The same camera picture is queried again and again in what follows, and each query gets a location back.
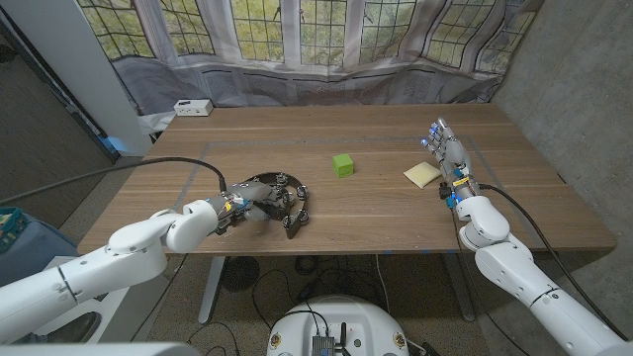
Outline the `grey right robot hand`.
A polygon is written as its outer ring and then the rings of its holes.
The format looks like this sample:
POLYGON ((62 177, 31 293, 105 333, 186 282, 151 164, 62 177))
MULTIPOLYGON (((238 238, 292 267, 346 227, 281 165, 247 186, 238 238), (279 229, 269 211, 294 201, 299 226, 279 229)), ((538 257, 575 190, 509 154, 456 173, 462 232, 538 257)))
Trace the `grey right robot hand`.
POLYGON ((470 155, 443 118, 430 126, 429 135, 421 144, 437 160, 441 175, 459 200, 481 194, 472 175, 470 155))

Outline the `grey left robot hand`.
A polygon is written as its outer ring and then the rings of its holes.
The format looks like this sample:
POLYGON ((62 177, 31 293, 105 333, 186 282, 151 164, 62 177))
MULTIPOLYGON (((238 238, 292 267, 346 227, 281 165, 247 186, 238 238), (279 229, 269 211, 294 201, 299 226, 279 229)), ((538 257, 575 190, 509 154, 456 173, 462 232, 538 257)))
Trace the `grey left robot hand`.
POLYGON ((242 182, 229 186, 225 192, 210 200, 211 206, 218 215, 218 227, 215 233, 224 234, 230 226, 243 221, 265 221, 267 213, 256 206, 272 193, 272 187, 261 182, 242 182))

